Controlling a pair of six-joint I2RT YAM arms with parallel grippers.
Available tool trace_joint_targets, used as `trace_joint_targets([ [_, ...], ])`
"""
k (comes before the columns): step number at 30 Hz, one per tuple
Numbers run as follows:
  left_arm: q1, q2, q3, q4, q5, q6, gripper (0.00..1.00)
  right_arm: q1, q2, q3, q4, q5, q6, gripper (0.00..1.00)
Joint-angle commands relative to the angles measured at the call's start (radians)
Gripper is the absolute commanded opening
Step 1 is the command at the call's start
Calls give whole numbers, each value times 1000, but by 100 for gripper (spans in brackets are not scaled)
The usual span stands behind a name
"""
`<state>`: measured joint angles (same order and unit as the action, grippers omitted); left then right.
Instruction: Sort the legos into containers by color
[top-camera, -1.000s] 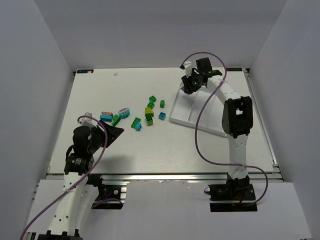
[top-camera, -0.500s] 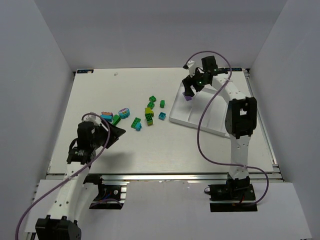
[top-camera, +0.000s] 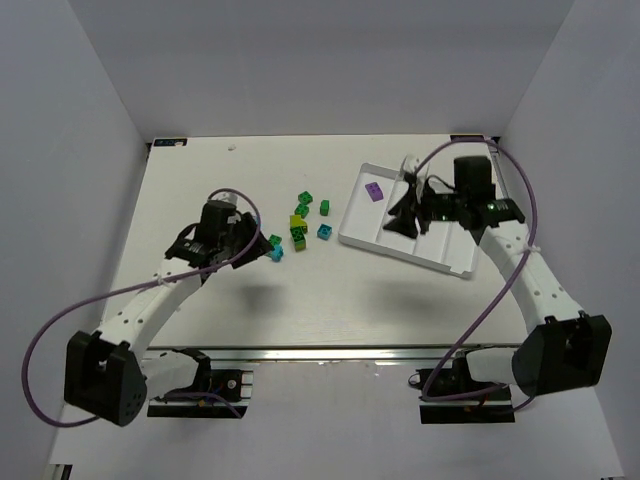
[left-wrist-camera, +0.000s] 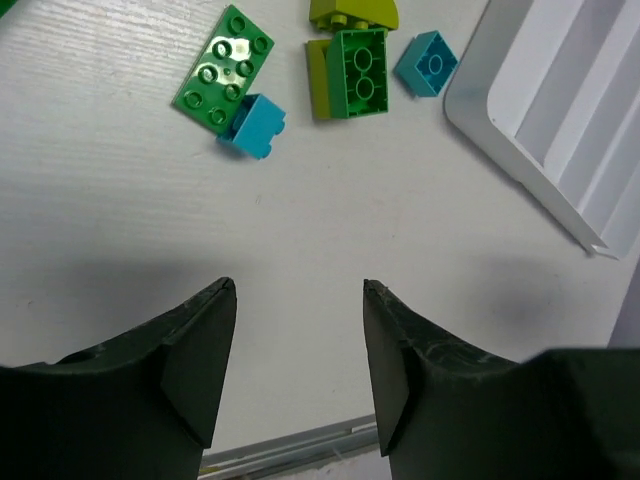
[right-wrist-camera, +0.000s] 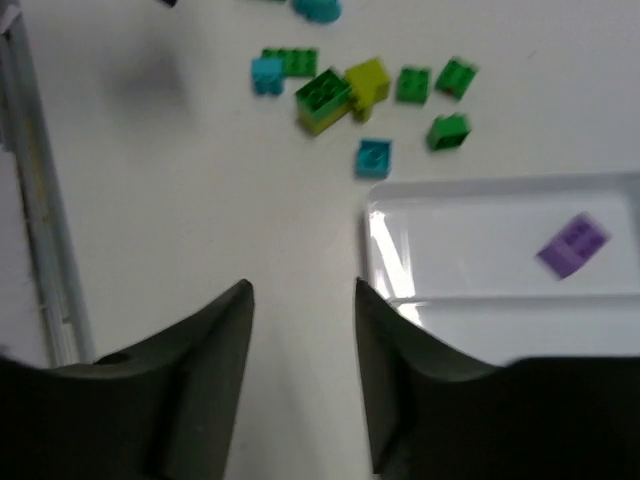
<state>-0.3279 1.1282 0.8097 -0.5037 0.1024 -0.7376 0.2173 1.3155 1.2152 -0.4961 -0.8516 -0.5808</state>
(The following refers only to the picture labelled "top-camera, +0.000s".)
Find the yellow-green lego brick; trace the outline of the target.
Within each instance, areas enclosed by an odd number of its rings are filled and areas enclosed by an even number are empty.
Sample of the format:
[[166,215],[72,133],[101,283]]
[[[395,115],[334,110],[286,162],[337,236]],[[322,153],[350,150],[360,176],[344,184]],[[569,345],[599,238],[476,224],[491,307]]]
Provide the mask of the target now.
[[300,215],[291,215],[289,225],[291,228],[301,228],[304,232],[307,231],[307,222]]

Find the green lego plate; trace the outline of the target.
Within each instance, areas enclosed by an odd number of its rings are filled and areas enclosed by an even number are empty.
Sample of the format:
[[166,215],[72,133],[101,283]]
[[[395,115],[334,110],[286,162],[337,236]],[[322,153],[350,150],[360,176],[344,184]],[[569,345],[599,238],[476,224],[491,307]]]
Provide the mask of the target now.
[[272,234],[269,237],[269,242],[271,243],[272,246],[280,245],[282,242],[282,238],[278,235]]

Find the white compartment sorting tray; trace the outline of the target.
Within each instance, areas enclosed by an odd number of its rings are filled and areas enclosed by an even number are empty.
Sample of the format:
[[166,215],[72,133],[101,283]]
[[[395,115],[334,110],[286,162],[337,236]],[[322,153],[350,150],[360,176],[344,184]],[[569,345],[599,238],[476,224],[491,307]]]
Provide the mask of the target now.
[[[380,185],[383,200],[371,201],[365,190],[365,185],[371,182]],[[416,239],[383,229],[390,220],[388,210],[406,190],[396,170],[362,164],[338,229],[339,241],[459,278],[472,277],[478,265],[479,249],[458,224],[433,222],[428,232]]]

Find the teal square lego brick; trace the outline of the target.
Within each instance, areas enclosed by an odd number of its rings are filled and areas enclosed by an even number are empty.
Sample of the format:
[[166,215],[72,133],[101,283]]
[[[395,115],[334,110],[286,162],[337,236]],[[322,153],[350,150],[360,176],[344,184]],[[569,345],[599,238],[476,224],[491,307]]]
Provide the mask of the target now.
[[317,230],[317,237],[322,240],[328,240],[332,234],[332,227],[327,224],[321,224]]

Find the small blue lego brick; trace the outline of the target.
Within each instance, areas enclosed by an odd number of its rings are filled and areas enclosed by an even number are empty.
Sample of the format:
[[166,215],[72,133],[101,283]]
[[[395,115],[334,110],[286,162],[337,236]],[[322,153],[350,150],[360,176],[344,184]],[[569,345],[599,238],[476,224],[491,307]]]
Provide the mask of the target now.
[[283,256],[284,250],[280,244],[275,245],[273,249],[268,253],[268,257],[274,262],[280,262]]

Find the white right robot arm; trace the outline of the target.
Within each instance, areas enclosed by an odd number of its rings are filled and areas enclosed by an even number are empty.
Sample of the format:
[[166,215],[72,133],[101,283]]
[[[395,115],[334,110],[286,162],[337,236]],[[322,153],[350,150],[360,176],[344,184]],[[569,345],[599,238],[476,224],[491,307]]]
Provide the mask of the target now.
[[454,344],[446,358],[452,371],[433,371],[422,386],[426,401],[457,401],[488,396],[510,385],[525,395],[581,389],[598,384],[612,336],[602,315],[589,315],[560,285],[540,251],[532,245],[533,221],[510,198],[498,198],[491,161],[464,156],[454,161],[454,183],[438,193],[407,156],[399,178],[407,185],[389,210],[384,230],[414,239],[434,221],[454,222],[469,232],[502,275],[527,337],[516,348],[464,350]]

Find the purple lego brick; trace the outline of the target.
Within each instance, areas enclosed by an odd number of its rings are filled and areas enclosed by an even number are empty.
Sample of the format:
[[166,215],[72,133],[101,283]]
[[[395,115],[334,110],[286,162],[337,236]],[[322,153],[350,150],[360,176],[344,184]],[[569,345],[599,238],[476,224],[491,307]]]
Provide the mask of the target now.
[[367,183],[365,190],[372,202],[378,202],[384,199],[383,190],[377,182]]

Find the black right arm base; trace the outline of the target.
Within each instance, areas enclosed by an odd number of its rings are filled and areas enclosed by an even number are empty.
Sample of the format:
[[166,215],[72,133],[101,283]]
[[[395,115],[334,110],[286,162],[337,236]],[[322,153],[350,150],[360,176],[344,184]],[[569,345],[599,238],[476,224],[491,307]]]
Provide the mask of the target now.
[[419,393],[422,425],[515,422],[510,390],[491,382],[473,380],[465,360],[456,359],[443,367],[424,394],[424,385],[433,371],[433,368],[418,369],[407,380],[408,386]]

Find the green and yellow lego stack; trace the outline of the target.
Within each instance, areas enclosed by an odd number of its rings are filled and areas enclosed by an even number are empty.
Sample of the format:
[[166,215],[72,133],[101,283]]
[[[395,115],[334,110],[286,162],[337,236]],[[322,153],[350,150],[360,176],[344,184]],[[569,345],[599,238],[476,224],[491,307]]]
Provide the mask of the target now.
[[295,226],[290,228],[290,235],[293,243],[294,250],[300,252],[306,249],[307,242],[304,228],[301,226]]

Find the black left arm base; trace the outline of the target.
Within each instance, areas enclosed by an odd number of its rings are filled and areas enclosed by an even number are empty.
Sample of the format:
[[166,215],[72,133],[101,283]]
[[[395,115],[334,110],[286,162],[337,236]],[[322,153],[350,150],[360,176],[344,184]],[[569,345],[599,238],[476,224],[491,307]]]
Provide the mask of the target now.
[[141,370],[152,418],[241,419],[252,396],[254,372],[246,365],[194,348],[155,352]]

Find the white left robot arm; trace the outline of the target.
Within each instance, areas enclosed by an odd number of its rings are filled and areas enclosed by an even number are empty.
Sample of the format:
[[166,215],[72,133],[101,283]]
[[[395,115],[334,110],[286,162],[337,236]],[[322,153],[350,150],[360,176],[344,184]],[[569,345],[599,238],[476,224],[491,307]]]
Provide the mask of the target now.
[[185,227],[166,250],[150,285],[92,333],[67,344],[64,399],[118,426],[130,424],[148,400],[215,401],[211,361],[194,348],[144,355],[179,307],[223,266],[239,268],[270,251],[258,214],[224,200],[208,200],[199,222]]

